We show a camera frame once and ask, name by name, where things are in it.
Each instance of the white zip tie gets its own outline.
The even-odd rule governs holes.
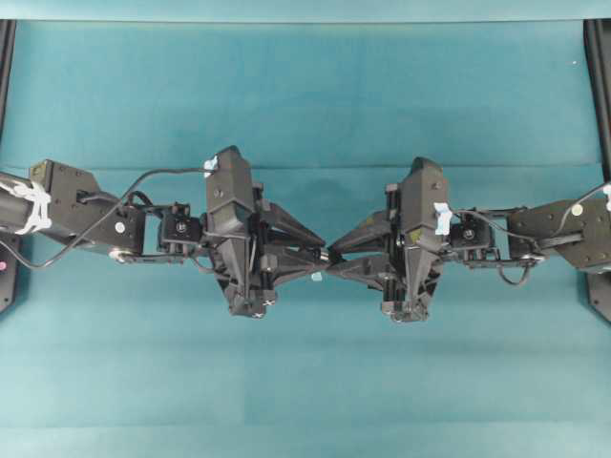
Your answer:
[[[15,234],[22,236],[41,229],[49,229],[52,224],[49,219],[51,196],[45,192],[45,188],[36,181],[32,181],[31,188],[21,181],[14,180],[13,183],[14,186],[10,187],[8,184],[0,182],[0,188],[16,198],[24,198],[32,203],[32,213],[28,217],[26,225],[23,229],[15,231]]]
[[[450,220],[453,213],[450,206],[446,202],[435,202],[435,212],[437,213],[437,228],[435,229],[436,236],[447,236],[450,234]]]

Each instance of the screw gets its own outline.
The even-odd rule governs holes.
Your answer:
[[[187,223],[184,221],[179,221],[176,223],[176,230],[180,234],[187,232]]]
[[[577,203],[571,208],[571,213],[574,217],[578,217],[583,213],[583,207]]]

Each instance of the black cable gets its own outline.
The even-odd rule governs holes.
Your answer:
[[[134,205],[134,198],[139,198],[142,203],[148,207],[153,206],[153,201],[150,200],[149,197],[142,191],[134,191],[133,193],[130,193],[130,195],[127,197],[127,204]]]
[[[121,207],[123,205],[123,200],[125,200],[133,191],[135,191],[135,189],[138,187],[138,185],[142,181],[144,181],[146,178],[151,177],[153,175],[161,175],[161,174],[181,175],[181,174],[193,174],[193,173],[200,173],[201,174],[201,173],[204,173],[204,172],[214,173],[215,170],[204,169],[204,168],[200,168],[200,167],[197,167],[197,168],[194,167],[194,168],[185,168],[185,169],[155,169],[155,170],[150,170],[148,172],[143,173],[142,175],[140,175],[136,179],[136,181],[134,181],[134,183],[132,183],[132,185],[127,189],[127,191],[125,191],[125,193],[123,193],[123,195],[116,201],[116,203],[110,208],[110,210],[108,210],[99,219],[97,219],[92,224],[90,224],[89,227],[87,227],[87,229],[85,229],[83,232],[81,232],[76,237],[74,237],[74,239],[72,239],[72,241],[70,243],[68,243],[64,248],[62,248],[58,253],[56,253],[54,256],[51,256],[50,258],[48,258],[47,260],[45,260],[44,262],[42,262],[40,264],[35,264],[32,261],[27,260],[26,258],[24,258],[21,255],[21,253],[19,253],[15,249],[13,249],[10,245],[8,245],[7,243],[5,243],[2,240],[0,240],[0,245],[4,246],[7,249],[7,251],[9,251],[9,253],[11,253],[13,256],[15,256],[15,258],[19,262],[21,262],[23,265],[25,265],[29,269],[31,269],[31,270],[44,269],[44,268],[49,267],[50,265],[56,263],[57,261],[61,260],[71,250],[73,250],[85,237],[87,237],[87,234],[89,234],[91,231],[93,231],[107,217],[109,217],[117,209],[119,209],[119,207]]]
[[[105,193],[104,191],[98,191],[97,193],[85,194],[76,198],[80,203],[91,202],[92,200],[104,200],[105,202],[115,203],[118,199],[112,194]]]
[[[505,276],[505,272],[503,271],[503,266],[502,265],[498,265],[496,267],[496,270],[498,271],[498,275],[503,279],[503,281],[505,281],[507,284],[510,284],[512,286],[522,286],[524,283],[526,283],[526,281],[528,281],[530,272],[531,272],[531,265],[528,264],[524,267],[524,270],[522,271],[522,276],[520,277],[520,279],[518,281],[513,281],[508,279]]]
[[[214,269],[211,269],[210,267],[206,267],[205,265],[202,265],[201,262],[199,262],[197,260],[197,258],[191,256],[189,257],[189,259],[198,267],[198,270],[202,273],[202,274],[214,274]]]
[[[611,185],[611,181],[607,181],[607,182],[597,186],[596,188],[588,191],[587,193],[585,193],[580,198],[578,198],[576,200],[573,200],[573,202],[566,208],[566,210],[564,210],[564,213],[562,214],[562,218],[560,219],[560,224],[558,226],[558,229],[556,229],[556,231],[554,231],[554,233],[550,236],[550,238],[557,236],[562,231],[562,229],[564,229],[564,224],[566,224],[566,219],[569,217],[569,213],[571,213],[571,210],[573,209],[573,207],[575,205],[581,204],[582,202],[584,202],[585,200],[589,199],[590,197],[592,197],[596,193],[599,193],[600,191],[602,191],[602,188],[604,188],[605,186],[609,186],[609,185]]]

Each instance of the teal surface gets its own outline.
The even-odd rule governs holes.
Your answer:
[[[607,17],[607,0],[3,0],[0,17],[76,21],[398,23]]]
[[[601,179],[580,25],[531,26],[244,26],[229,33],[226,26],[22,23],[0,162],[19,175],[47,156],[93,167],[102,187],[118,194],[140,168],[198,165],[237,143],[267,197],[328,241],[382,208],[385,185],[420,154],[447,164],[457,207],[576,197]],[[215,34],[215,46],[203,51],[202,37]],[[306,45],[312,34],[323,36],[318,48]],[[402,36],[412,55],[431,43],[441,49],[445,36],[452,47],[441,52],[445,68],[450,57],[473,51],[469,34],[497,38],[478,40],[477,58],[506,46],[522,56],[513,60],[521,67],[468,71],[456,58],[453,72],[440,73],[438,54],[426,60],[422,52],[419,84],[405,73],[376,92],[353,72],[332,85],[335,72],[325,66],[296,72],[285,68],[301,65],[295,59],[281,65],[264,56],[292,45],[310,64],[343,69],[358,61],[367,74],[384,61],[393,75],[409,59],[398,44],[387,46],[389,36]],[[358,58],[348,52],[368,40]],[[235,92],[200,57],[219,63],[219,48],[230,54],[232,46],[240,50],[233,62],[242,63],[228,78]],[[548,77],[539,74],[544,69]],[[274,73],[283,85],[265,82]],[[483,73],[495,84],[486,85]],[[531,77],[517,77],[525,73]],[[168,81],[166,94],[159,88]],[[266,84],[278,90],[265,93]],[[371,122],[324,129],[320,112],[343,86],[355,91],[352,101],[369,97],[360,110]],[[495,88],[503,87],[515,89],[501,96]],[[211,115],[262,107],[257,88],[292,111]],[[299,93],[290,102],[288,88]],[[396,119],[403,105],[426,135]],[[453,136],[436,126],[444,116],[453,120]],[[487,118],[495,116],[502,129],[493,135],[472,125],[481,119],[493,128]],[[372,122],[377,117],[400,138],[385,134]],[[287,131],[297,141],[287,141]],[[370,145],[359,149],[368,135]],[[194,213],[204,211],[201,177],[155,178],[143,190],[154,201],[190,201]],[[34,239],[27,251],[42,260],[56,249]],[[329,276],[279,288],[279,303],[262,321],[230,317],[213,279],[189,265],[120,266],[74,252],[55,268],[24,275],[20,286],[17,305],[0,318],[0,456],[563,458],[606,457],[611,449],[611,326],[586,304],[582,278],[562,260],[543,263],[519,289],[494,272],[448,266],[431,319],[405,326],[380,314],[375,292]]]
[[[579,21],[23,22],[16,47],[0,156],[12,166],[190,166],[232,143],[258,167],[600,157]]]

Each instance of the robotic arm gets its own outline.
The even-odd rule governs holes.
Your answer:
[[[28,179],[0,174],[0,230],[37,232],[66,247],[33,264],[6,239],[0,242],[30,268],[47,267],[72,248],[124,264],[192,261],[216,277],[231,314],[261,318],[277,300],[276,286],[327,268],[325,241],[263,197],[236,147],[206,166],[144,174],[122,198],[101,191],[91,173],[51,160],[33,166]],[[155,205],[135,190],[152,174],[191,172],[205,173],[208,212],[200,217],[191,216],[189,204]],[[156,254],[143,253],[147,217],[159,219]]]
[[[443,264],[470,269],[494,268],[511,285],[528,280],[530,270],[560,255],[589,281],[611,270],[611,218],[608,198],[590,198],[611,186],[599,186],[576,201],[561,200],[537,208],[453,210],[448,181],[434,162],[417,158],[410,174],[386,188],[386,210],[376,212],[329,247],[327,272],[359,281],[382,292],[381,310],[396,322],[424,321]],[[505,220],[505,226],[497,220]],[[495,231],[509,238],[503,259]],[[368,253],[346,260],[344,255]],[[504,269],[520,267],[519,281]],[[611,321],[611,309],[597,307]]]
[[[192,216],[188,203],[157,205],[137,191],[141,181],[163,173],[203,174],[207,212]],[[607,198],[591,198],[599,191]],[[100,190],[91,173],[45,160],[31,168],[29,178],[0,174],[0,245],[11,254],[0,261],[0,291],[14,286],[15,260],[39,269],[80,248],[123,264],[193,262],[215,276],[232,315],[251,318],[262,318],[276,302],[276,286],[325,270],[382,292],[381,309],[394,321],[425,321],[444,263],[494,268],[520,286],[553,255],[588,273],[590,285],[608,288],[611,296],[611,281],[602,280],[611,270],[610,194],[605,183],[575,201],[533,209],[456,210],[441,167],[419,157],[403,181],[387,186],[386,209],[327,251],[324,240],[263,197],[263,185],[253,181],[250,165],[233,146],[203,168],[147,172],[120,198]],[[154,254],[143,253],[149,217],[159,219]],[[509,238],[505,258],[495,231]],[[18,251],[18,236],[32,233],[65,247],[34,264]],[[201,264],[203,257],[209,267]],[[522,269],[519,281],[505,276],[510,267]],[[5,294],[4,304],[0,300],[0,311],[11,296]],[[593,300],[611,321],[611,302],[599,302]]]

